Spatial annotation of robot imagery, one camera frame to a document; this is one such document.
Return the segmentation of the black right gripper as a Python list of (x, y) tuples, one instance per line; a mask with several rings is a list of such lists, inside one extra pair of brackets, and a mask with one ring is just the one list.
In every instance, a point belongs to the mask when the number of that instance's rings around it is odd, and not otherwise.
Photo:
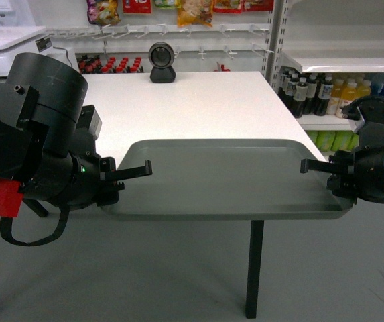
[(302, 159), (300, 172), (334, 173), (334, 164), (346, 165), (348, 173), (332, 174), (326, 188), (337, 197), (384, 203), (384, 97), (361, 97), (350, 105), (358, 107), (365, 120), (358, 146), (335, 153), (331, 163)]

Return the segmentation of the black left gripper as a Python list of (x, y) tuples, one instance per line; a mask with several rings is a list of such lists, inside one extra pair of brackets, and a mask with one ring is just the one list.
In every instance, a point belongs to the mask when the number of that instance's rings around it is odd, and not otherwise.
[(120, 181), (153, 174), (150, 160), (145, 160), (143, 166), (110, 171), (116, 168), (114, 158), (102, 158), (97, 154), (96, 140), (88, 132), (90, 106), (85, 105), (80, 112), (66, 157), (59, 158), (44, 151), (37, 172), (21, 188), (23, 201), (29, 207), (41, 211), (42, 201), (71, 210), (94, 203), (112, 205), (119, 201), (119, 191), (125, 189)]

